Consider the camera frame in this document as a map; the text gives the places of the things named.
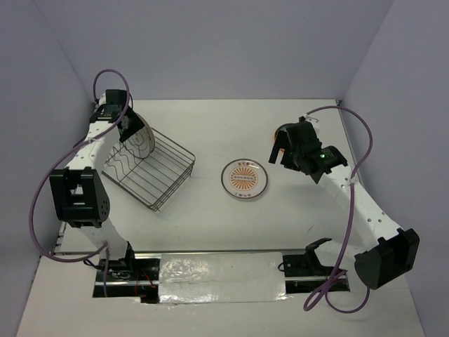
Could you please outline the white enamel plate green rim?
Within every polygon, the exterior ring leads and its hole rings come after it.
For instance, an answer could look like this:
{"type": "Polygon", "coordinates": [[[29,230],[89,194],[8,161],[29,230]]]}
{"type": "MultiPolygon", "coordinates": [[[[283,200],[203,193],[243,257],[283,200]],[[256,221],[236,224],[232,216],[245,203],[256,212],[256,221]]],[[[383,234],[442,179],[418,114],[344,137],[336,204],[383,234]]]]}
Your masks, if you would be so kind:
{"type": "Polygon", "coordinates": [[[146,159],[156,147],[154,133],[145,119],[137,114],[144,126],[135,133],[132,137],[127,139],[124,147],[137,159],[146,159]]]}

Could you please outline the white plate orange sunburst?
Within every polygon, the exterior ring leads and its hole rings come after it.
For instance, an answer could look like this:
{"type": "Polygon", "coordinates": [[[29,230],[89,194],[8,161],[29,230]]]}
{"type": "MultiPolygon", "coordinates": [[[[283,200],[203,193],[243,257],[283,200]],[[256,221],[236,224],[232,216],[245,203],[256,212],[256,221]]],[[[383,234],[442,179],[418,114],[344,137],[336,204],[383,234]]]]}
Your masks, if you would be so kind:
{"type": "Polygon", "coordinates": [[[250,200],[261,197],[268,188],[269,176],[263,165],[252,159],[235,159],[222,170],[220,182],[230,196],[250,200]]]}

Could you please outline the green blue floral plate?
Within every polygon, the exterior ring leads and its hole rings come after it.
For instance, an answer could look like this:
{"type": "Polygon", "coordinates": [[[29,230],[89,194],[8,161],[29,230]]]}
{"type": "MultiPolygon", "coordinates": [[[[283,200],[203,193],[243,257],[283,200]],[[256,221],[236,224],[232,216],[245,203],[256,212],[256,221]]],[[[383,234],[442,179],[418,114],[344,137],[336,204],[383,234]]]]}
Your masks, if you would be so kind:
{"type": "Polygon", "coordinates": [[[286,131],[286,129],[290,128],[292,125],[293,125],[293,123],[287,123],[287,124],[283,124],[283,125],[279,126],[276,129],[276,131],[274,132],[274,137],[276,137],[280,131],[286,131]]]}

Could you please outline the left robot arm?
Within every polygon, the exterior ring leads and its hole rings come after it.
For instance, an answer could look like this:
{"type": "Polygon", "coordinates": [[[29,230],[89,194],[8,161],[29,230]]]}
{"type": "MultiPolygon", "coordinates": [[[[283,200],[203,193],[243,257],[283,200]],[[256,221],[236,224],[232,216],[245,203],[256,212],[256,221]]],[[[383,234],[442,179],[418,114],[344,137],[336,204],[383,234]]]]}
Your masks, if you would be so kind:
{"type": "Polygon", "coordinates": [[[66,167],[54,169],[49,177],[58,219],[82,232],[97,249],[107,245],[100,267],[123,280],[135,276],[138,263],[132,246],[109,219],[111,204],[100,176],[113,147],[144,126],[129,99],[125,90],[107,89],[81,147],[66,167]]]}

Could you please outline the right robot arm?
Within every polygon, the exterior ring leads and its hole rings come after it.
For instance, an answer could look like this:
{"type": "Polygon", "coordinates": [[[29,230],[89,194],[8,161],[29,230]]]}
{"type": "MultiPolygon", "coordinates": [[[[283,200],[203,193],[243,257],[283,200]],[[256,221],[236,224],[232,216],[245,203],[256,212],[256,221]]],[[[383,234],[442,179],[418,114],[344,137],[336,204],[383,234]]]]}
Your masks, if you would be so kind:
{"type": "Polygon", "coordinates": [[[351,213],[352,227],[363,242],[355,258],[358,278],[371,290],[412,270],[420,238],[404,230],[368,194],[336,147],[324,147],[311,119],[284,124],[275,132],[269,163],[298,171],[325,189],[336,203],[351,213]]]}

